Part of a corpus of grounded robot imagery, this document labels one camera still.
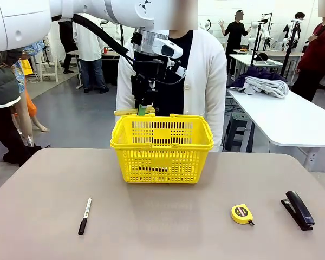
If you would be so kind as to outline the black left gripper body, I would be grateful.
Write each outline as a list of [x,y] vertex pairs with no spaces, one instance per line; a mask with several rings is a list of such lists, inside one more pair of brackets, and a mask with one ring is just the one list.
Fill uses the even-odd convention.
[[154,81],[162,81],[166,75],[167,57],[152,56],[134,52],[133,70],[135,74],[131,76],[131,90],[134,96],[134,105],[139,106],[153,103],[156,90]]

